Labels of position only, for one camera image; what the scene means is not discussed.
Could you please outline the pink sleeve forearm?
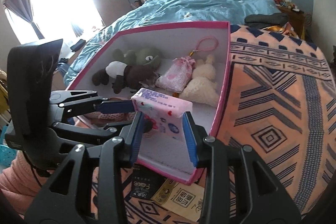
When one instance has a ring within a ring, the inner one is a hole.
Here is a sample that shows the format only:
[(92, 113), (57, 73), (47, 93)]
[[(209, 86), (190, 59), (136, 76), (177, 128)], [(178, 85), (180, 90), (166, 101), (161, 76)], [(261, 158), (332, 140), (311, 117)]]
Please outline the pink sleeve forearm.
[(11, 166), (1, 173), (1, 190), (4, 193), (34, 197), (46, 181), (47, 178), (34, 172), (24, 153), (19, 151)]

